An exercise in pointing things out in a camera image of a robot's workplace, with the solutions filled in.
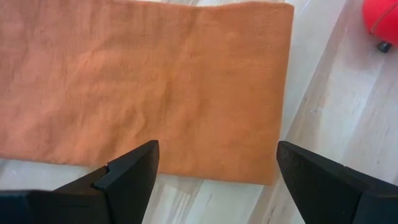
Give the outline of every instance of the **black wheel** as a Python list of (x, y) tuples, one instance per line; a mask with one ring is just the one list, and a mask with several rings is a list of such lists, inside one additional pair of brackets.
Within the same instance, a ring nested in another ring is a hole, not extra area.
[(390, 44), (386, 41), (382, 41), (382, 42), (380, 42), (380, 44), (377, 45), (377, 49), (379, 49), (383, 53), (387, 53), (391, 47), (392, 47), (392, 44)]

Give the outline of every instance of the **red ball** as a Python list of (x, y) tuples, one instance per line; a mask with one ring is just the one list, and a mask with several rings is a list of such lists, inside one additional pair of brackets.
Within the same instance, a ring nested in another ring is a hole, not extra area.
[(363, 17), (371, 34), (398, 45), (397, 0), (364, 0)]

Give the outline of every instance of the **wooden floor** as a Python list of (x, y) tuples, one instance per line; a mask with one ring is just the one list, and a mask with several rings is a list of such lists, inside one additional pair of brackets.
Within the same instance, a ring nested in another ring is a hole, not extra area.
[[(198, 6), (234, 0), (171, 0)], [(381, 54), (361, 0), (295, 6), (281, 139), (398, 184), (398, 50)], [(88, 168), (0, 162), (0, 189), (54, 189)], [(273, 186), (159, 175), (144, 223), (303, 223), (282, 180)]]

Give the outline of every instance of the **folded cloth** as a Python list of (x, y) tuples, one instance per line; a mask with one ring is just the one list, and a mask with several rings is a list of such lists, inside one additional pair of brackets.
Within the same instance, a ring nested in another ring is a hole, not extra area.
[(271, 184), (293, 7), (0, 0), (0, 156)]

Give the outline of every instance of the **towel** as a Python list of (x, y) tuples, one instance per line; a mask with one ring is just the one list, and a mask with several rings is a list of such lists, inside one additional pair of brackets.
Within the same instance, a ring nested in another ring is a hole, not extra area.
[(293, 7), (0, 0), (0, 156), (271, 184)]

